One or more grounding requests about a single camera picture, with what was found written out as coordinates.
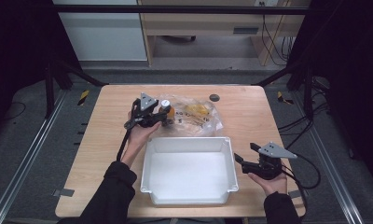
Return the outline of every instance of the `person's right hand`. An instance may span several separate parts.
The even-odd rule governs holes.
[[[278,191],[279,193],[286,194],[286,175],[281,173],[271,180],[262,179],[258,175],[249,173],[248,176],[253,179],[265,191],[266,196]]]

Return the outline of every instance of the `gray carpet floor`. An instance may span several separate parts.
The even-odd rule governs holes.
[[[165,52],[170,54],[172,51],[164,49],[158,52],[162,54],[162,60],[165,58]],[[224,63],[221,67],[225,69],[219,66],[217,66],[218,69],[206,70],[199,66],[191,69],[188,61],[184,63],[183,69],[178,70],[166,69],[158,63],[156,67],[149,69],[135,67],[124,70],[103,71],[99,69],[89,70],[89,74],[110,83],[242,85],[257,83],[274,74],[273,70],[252,70],[248,67],[233,66],[234,63],[222,61],[223,59],[218,60]],[[91,111],[100,93],[100,88],[80,78],[72,76],[72,80],[74,86],[66,91],[65,102],[59,116],[7,213],[7,223],[45,224],[58,220],[54,211],[59,199],[51,194],[55,189],[62,189],[65,183],[78,150],[78,143],[83,137],[86,123],[89,122]],[[265,88],[278,127],[303,116],[297,104],[289,105],[277,99],[278,91],[283,93],[284,99],[292,99],[295,102],[301,96],[300,91],[289,92],[286,89],[284,85],[286,80],[287,77],[281,78]],[[12,105],[6,115],[7,118],[17,117],[3,121],[0,129],[0,198],[44,121],[46,108],[44,89],[44,82],[38,82],[18,91],[14,97],[14,102],[18,103]],[[84,90],[89,90],[90,94],[84,105],[77,105]],[[55,92],[58,94],[59,88],[56,87]],[[324,103],[325,98],[317,95],[314,101],[314,106],[317,106]],[[20,103],[25,104],[25,109],[21,114],[24,106]],[[364,222],[373,224],[373,179],[364,162],[350,159],[347,146],[330,115],[330,110],[326,109],[317,113],[314,116],[313,125],[336,164]],[[283,144],[287,146],[291,143],[296,137],[295,133],[300,133],[305,126],[306,123],[301,123],[292,130],[282,133]],[[307,190],[308,210],[303,223],[349,223],[317,157],[316,145],[311,140],[311,134],[302,135],[289,149],[312,160],[322,174],[320,186]],[[310,185],[315,181],[315,173],[306,162],[296,160],[291,161],[291,165],[303,184]],[[249,221],[250,223],[265,223],[263,217],[250,217]]]

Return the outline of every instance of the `white cabinet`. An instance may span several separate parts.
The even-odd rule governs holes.
[[[136,5],[133,0],[53,0],[55,5]],[[146,61],[137,13],[59,13],[80,61]]]

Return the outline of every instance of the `floor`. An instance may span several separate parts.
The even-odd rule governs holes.
[[[282,60],[273,55],[277,63]],[[163,84],[235,84],[250,85],[273,75],[282,68],[270,63],[259,65],[248,37],[198,36],[159,39],[152,66],[144,63],[86,63],[86,72],[109,83]],[[69,91],[56,87],[59,110],[53,123],[42,130],[45,116],[43,82],[24,88],[15,95],[0,129],[0,220],[3,223],[56,223],[54,210],[73,163],[83,132],[100,93],[86,81],[71,75]],[[288,91],[282,77],[265,87],[278,127],[303,118],[302,90]],[[83,106],[77,105],[81,92],[90,94]],[[278,92],[284,100],[280,102]],[[325,103],[314,91],[314,107]],[[289,131],[281,129],[283,144],[288,146],[305,129],[302,120]],[[42,132],[42,139],[35,139]],[[347,144],[331,118],[326,105],[316,110],[314,123],[307,133],[289,148],[312,161],[322,175],[320,185],[306,190],[308,209],[303,223],[372,223],[373,179],[362,161],[349,157]],[[303,160],[292,161],[296,176],[305,186],[316,181],[312,167]],[[250,223],[265,223],[263,217],[249,217]]]

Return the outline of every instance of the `wooden table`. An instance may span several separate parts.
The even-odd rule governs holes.
[[[62,196],[56,208],[59,217],[78,217],[103,180],[109,164],[116,159],[125,135],[123,124],[128,119],[131,103],[141,92],[157,97],[161,94],[181,95],[198,100],[209,100],[211,94],[220,97],[213,102],[224,129],[222,135],[230,137],[233,152],[247,161],[256,161],[258,154],[249,146],[261,146],[273,141],[282,145],[264,90],[257,86],[179,86],[179,85],[109,85],[103,87],[92,112],[89,125],[64,188],[75,191],[72,197]],[[143,149],[131,169],[138,175],[134,183],[136,195],[131,201],[129,217],[263,217],[265,194],[261,187],[242,173],[236,163],[239,191],[231,193],[228,201],[220,205],[152,204],[148,194],[140,192],[143,171]],[[288,190],[295,190],[294,181],[288,181]],[[305,207],[300,198],[294,199],[300,216]]]

